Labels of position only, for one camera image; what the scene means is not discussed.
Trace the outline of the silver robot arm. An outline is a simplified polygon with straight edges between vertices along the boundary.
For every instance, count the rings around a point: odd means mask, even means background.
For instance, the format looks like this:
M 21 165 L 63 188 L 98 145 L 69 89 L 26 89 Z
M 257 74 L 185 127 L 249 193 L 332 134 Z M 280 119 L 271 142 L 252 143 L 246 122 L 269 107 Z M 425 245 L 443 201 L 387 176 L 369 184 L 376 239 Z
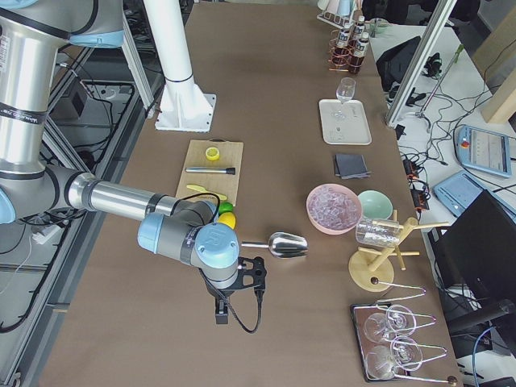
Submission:
M 261 300 L 266 269 L 239 254 L 218 219 L 222 197 L 174 198 L 96 177 L 52 119 L 59 98 L 93 49 L 129 48 L 120 1 L 4 1 L 1 4 L 1 221 L 51 211 L 103 212 L 139 221 L 141 248 L 198 269 L 216 322 L 235 315 L 230 296 Z

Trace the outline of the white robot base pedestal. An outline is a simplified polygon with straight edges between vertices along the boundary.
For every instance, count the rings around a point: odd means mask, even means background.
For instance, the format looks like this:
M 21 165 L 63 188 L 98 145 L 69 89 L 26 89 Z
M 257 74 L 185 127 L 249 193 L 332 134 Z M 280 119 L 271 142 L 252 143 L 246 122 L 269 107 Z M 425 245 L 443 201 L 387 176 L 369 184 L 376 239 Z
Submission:
M 144 6 L 165 79 L 156 129 L 207 133 L 216 96 L 195 83 L 179 2 L 150 0 Z

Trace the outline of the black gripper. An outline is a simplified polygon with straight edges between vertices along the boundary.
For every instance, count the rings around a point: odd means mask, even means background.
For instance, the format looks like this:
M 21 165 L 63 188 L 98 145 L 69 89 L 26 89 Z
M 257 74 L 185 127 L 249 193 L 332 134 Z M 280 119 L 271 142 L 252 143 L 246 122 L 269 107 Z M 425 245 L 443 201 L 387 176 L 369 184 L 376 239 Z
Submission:
M 208 292 L 215 297 L 214 316 L 217 324 L 228 324 L 228 306 L 229 297 L 235 292 L 242 289 L 254 289 L 265 291 L 265 278 L 267 270 L 265 268 L 264 259 L 262 257 L 246 258 L 240 256 L 238 258 L 238 266 L 234 281 L 222 289 L 214 286 L 214 282 L 204 277 Z

